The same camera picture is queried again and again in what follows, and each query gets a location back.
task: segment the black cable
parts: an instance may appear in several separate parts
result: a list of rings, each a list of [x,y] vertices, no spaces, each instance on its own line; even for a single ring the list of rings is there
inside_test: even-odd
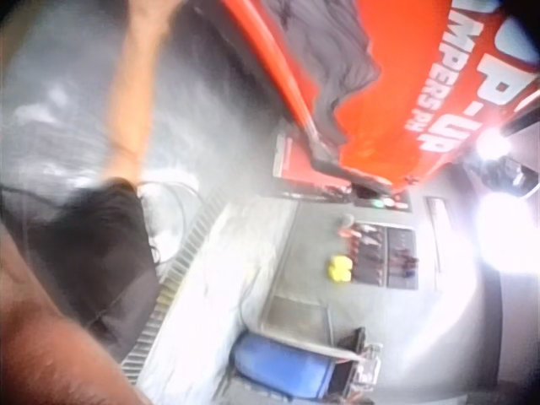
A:
[[[240,315],[240,322],[242,322],[242,325],[244,325],[244,327],[246,329],[248,329],[248,326],[247,326],[246,319],[244,318],[244,311],[242,310],[242,308],[244,307],[244,304],[245,304],[246,300],[249,298],[249,296],[253,292],[253,289],[255,288],[255,283],[257,282],[257,280],[259,279],[259,276],[261,275],[261,271],[262,271],[262,266],[259,266],[259,268],[257,269],[257,271],[255,273],[255,276],[253,277],[250,285],[244,291],[244,294],[242,294],[242,296],[240,297],[240,301],[239,301],[238,305],[235,308],[232,309],[232,311],[234,309],[236,309],[236,308],[238,309],[238,312],[239,312],[239,315]]]
[[[38,195],[35,192],[30,192],[28,190],[24,190],[22,188],[17,187],[11,187],[11,186],[5,186],[4,184],[0,183],[0,207],[3,207],[3,192],[12,192],[14,194],[21,194],[24,196],[32,197],[36,201],[39,201],[40,203],[44,203],[52,208],[59,208],[60,205],[56,204],[55,202],[49,200],[48,198],[42,197]]]
[[[190,192],[194,197],[196,197],[200,203],[204,203],[203,201],[203,197],[201,196],[201,194],[195,190],[193,187],[187,185],[186,183],[182,183],[182,182],[179,182],[179,181],[141,181],[140,183],[138,183],[139,186],[145,186],[145,185],[156,185],[156,186],[162,186],[163,188],[165,188],[166,190],[168,190],[170,192],[170,194],[173,195],[173,198],[178,202],[178,208],[180,209],[181,211],[181,218],[182,218],[182,237],[181,237],[181,241],[180,241],[180,244],[178,246],[178,249],[177,251],[175,252],[175,254],[169,259],[169,260],[172,260],[176,257],[176,255],[178,254],[178,252],[180,251],[181,247],[183,246],[184,244],[184,240],[186,239],[186,233],[187,233],[187,216],[186,216],[186,210],[184,209],[184,205],[183,205],[183,202],[182,200],[180,199],[180,197],[176,194],[176,190],[174,190],[174,187],[179,187],[179,188],[183,188],[185,190],[187,190],[188,192]],[[153,249],[155,249],[156,251],[159,251],[158,248],[156,246],[151,246]],[[157,264],[160,265],[160,264],[163,264],[163,263],[166,263],[168,262],[169,260],[165,261],[165,262],[158,262]]]

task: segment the bright light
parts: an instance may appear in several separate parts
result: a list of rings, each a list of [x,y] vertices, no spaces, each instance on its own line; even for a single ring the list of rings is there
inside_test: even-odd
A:
[[[426,228],[423,230],[423,227],[420,227],[419,231],[426,235],[426,240],[429,240],[429,235],[433,239],[433,230],[429,229],[429,226]],[[445,236],[445,244],[449,244],[445,246],[446,251],[453,251],[454,254],[452,257],[445,257],[445,260],[449,261],[448,267],[444,273],[438,275],[440,276],[440,280],[437,280],[437,288],[440,291],[438,300],[430,308],[429,315],[425,319],[415,320],[422,327],[410,333],[411,340],[403,354],[402,372],[404,374],[410,373],[415,366],[418,366],[431,348],[462,319],[463,313],[472,304],[477,291],[478,275],[475,268],[475,256],[467,237],[450,230]],[[430,253],[427,251],[425,253],[433,254],[434,249],[430,250]]]
[[[480,203],[477,229],[483,258],[505,273],[538,273],[540,229],[532,224],[527,204],[494,192]]]
[[[497,160],[510,152],[510,141],[496,128],[490,128],[478,137],[476,148],[483,160]]]
[[[527,107],[529,104],[531,104],[538,97],[540,97],[540,90],[535,91],[534,93],[532,93],[531,95],[529,95],[528,97],[523,99],[521,101],[521,103],[517,105],[514,112],[518,112],[519,110],[522,110],[523,108]]]

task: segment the wall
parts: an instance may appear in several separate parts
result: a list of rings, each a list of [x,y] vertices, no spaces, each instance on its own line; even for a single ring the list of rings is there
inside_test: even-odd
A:
[[[481,383],[484,355],[498,363],[500,314],[486,308],[483,272],[476,262],[469,229],[472,203],[450,169],[411,190],[412,213],[329,204],[301,204],[277,294],[328,305],[337,338],[365,326],[368,339],[384,344],[377,403],[418,403],[455,397]],[[435,243],[424,201],[443,197],[456,227],[455,263],[445,290],[435,288]],[[326,275],[330,256],[344,252],[335,234],[344,213],[358,220],[415,228],[419,258],[418,291],[364,284],[332,283]],[[494,325],[484,336],[486,324]]]
[[[501,274],[503,333],[499,380],[523,384],[538,367],[538,277]]]
[[[5,19],[2,20],[2,30],[0,31],[0,46],[2,47],[2,57],[0,57],[0,79],[6,72],[6,67],[11,61],[14,53],[19,49],[29,27],[34,23],[35,16],[42,7],[42,0],[26,0],[17,2]]]

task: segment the drain grate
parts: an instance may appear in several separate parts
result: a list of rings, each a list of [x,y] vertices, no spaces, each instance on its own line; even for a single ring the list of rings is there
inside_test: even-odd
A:
[[[165,316],[176,297],[176,293],[180,289],[184,275],[189,270],[197,253],[203,246],[206,236],[223,211],[228,200],[222,192],[216,191],[206,201],[194,219],[192,227],[188,231],[186,241],[167,270],[152,315],[150,315],[132,351],[121,363],[122,371],[133,385],[137,383],[144,363],[163,325]]]

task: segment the gray wall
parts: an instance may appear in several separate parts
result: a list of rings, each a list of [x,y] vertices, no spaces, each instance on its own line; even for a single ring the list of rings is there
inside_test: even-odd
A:
[[[540,122],[509,137],[510,156],[535,171],[540,171]]]
[[[538,278],[501,274],[503,333],[499,380],[522,384],[538,366]]]
[[[435,287],[435,243],[426,196],[447,199],[456,227],[455,262],[449,267],[444,291]],[[476,387],[485,363],[486,295],[467,227],[471,203],[451,170],[442,170],[436,178],[413,188],[411,200],[412,213],[301,204],[277,288],[279,295],[329,305],[337,338],[365,326],[370,341],[384,344],[380,379],[372,395],[377,403],[455,397]],[[415,229],[417,291],[334,284],[328,279],[328,258],[346,249],[336,237],[343,213],[353,213],[358,220]],[[491,355],[498,362],[496,345]]]

